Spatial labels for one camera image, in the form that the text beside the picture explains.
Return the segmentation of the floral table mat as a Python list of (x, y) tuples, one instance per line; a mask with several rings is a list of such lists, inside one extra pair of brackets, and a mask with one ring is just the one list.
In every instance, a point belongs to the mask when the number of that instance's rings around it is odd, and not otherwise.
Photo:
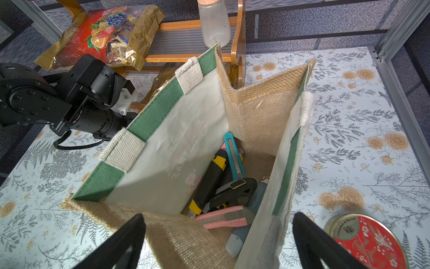
[[(293, 212), (323, 226), (362, 210), (397, 236), (411, 268), (429, 268), (430, 188), (369, 49), (251, 54), (245, 83), (311, 58), (307, 89), (316, 104)], [(56, 139), (48, 126), (36, 125), (1, 186), (3, 269), (69, 269), (109, 236), (85, 214), (60, 208), (97, 166), (103, 147), (58, 151)]]

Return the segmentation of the black yellow box cutter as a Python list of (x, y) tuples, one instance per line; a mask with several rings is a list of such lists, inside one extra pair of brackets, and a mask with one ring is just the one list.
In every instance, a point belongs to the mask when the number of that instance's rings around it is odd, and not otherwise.
[(245, 206), (255, 193), (257, 186), (258, 183), (253, 178), (234, 180), (216, 191), (216, 194), (204, 206), (203, 213), (206, 214), (230, 202)]

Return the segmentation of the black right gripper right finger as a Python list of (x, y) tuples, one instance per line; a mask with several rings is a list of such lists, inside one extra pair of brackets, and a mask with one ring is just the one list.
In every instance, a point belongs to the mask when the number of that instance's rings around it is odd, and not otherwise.
[(292, 232), (304, 269), (364, 269), (365, 266), (342, 248), (333, 238), (298, 212), (293, 217)]

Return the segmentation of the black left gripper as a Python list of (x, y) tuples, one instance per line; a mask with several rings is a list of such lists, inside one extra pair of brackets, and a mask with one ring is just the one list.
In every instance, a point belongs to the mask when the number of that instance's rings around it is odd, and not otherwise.
[(110, 141), (120, 130), (126, 128), (137, 116), (135, 112), (125, 115), (113, 110), (101, 110), (94, 104), (84, 104), (67, 113), (59, 123), (51, 123), (50, 129), (58, 136), (77, 130), (91, 133), (94, 139)]

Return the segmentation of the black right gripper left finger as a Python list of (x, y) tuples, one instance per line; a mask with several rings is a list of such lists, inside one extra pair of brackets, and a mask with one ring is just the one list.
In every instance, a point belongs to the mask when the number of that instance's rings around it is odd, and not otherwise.
[(145, 234), (144, 217), (136, 214), (75, 268), (136, 269)]

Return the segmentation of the small pink-capped bottle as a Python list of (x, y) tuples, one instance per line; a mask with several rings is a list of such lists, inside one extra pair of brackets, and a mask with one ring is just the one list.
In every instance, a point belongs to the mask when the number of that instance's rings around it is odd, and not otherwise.
[(221, 47), (231, 41), (231, 28), (226, 3), (223, 0), (198, 0), (199, 18), (203, 41), (210, 48), (216, 43)]

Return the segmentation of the yellow black utility knife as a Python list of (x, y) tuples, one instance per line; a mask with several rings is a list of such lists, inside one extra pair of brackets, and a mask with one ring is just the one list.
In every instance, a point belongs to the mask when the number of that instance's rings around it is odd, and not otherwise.
[(225, 148), (221, 148), (216, 152), (215, 157), (211, 160), (208, 169), (200, 181), (200, 185), (197, 188), (191, 204), (189, 205), (191, 216), (200, 215), (203, 212), (204, 206), (210, 197), (213, 196), (227, 164), (227, 152)]

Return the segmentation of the grey blue art knife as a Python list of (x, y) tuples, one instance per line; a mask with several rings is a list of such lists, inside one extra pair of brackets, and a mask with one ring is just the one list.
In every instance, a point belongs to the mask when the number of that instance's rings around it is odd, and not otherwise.
[(255, 193), (249, 200), (247, 206), (242, 210), (244, 217), (240, 220), (244, 221), (244, 225), (234, 228), (226, 243), (225, 249), (232, 257), (237, 257), (239, 255), (245, 243), (254, 217), (262, 203), (269, 180), (269, 177), (263, 177), (263, 180), (258, 183)]

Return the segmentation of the wooden two-tier shelf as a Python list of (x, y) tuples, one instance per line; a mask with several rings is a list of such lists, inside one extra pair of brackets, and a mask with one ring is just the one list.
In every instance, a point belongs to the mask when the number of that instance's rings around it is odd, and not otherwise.
[[(239, 14), (229, 18), (231, 42), (222, 48), (222, 61), (234, 68), (230, 82), (241, 88), (245, 82), (246, 34), (245, 2), (238, 1)], [(186, 62), (207, 50), (200, 20), (163, 22), (146, 57), (147, 63)]]

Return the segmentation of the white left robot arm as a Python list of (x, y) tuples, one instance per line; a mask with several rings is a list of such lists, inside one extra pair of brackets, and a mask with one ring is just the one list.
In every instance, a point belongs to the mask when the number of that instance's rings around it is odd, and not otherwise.
[(110, 141), (137, 116), (121, 111), (131, 103), (133, 84), (104, 62), (83, 56), (68, 72), (41, 76), (15, 63), (1, 64), (1, 127), (42, 120), (58, 136), (67, 131), (91, 133)]

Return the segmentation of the pink snap-off cutter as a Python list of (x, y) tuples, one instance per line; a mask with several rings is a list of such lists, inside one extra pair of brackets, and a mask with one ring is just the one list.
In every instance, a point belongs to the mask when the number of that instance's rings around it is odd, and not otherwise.
[(196, 216), (194, 220), (206, 229), (238, 228), (253, 223), (255, 214), (245, 206), (228, 207)]

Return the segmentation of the red tape roll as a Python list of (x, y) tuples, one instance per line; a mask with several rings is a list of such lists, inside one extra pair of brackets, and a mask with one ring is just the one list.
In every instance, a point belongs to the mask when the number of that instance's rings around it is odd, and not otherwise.
[(369, 269), (409, 268), (399, 239), (370, 216), (357, 213), (334, 216), (325, 224), (324, 231)]

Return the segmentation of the green jute Christmas bag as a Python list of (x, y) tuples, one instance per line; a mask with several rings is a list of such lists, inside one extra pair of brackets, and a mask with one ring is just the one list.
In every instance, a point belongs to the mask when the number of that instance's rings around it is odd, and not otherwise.
[[(119, 131), (81, 188), (62, 203), (115, 232), (135, 214), (163, 269), (277, 269), (288, 227), (314, 95), (315, 60), (234, 89), (219, 46), (193, 57)], [(237, 257), (230, 229), (209, 231), (186, 216), (212, 158), (231, 132), (250, 153), (246, 175), (268, 188)]]

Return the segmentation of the red gold snack bag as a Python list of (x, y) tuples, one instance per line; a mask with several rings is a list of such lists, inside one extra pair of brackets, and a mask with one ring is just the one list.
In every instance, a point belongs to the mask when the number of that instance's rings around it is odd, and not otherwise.
[(89, 54), (109, 67), (128, 66), (140, 71), (164, 18), (156, 5), (83, 12), (35, 63), (48, 71), (70, 69)]

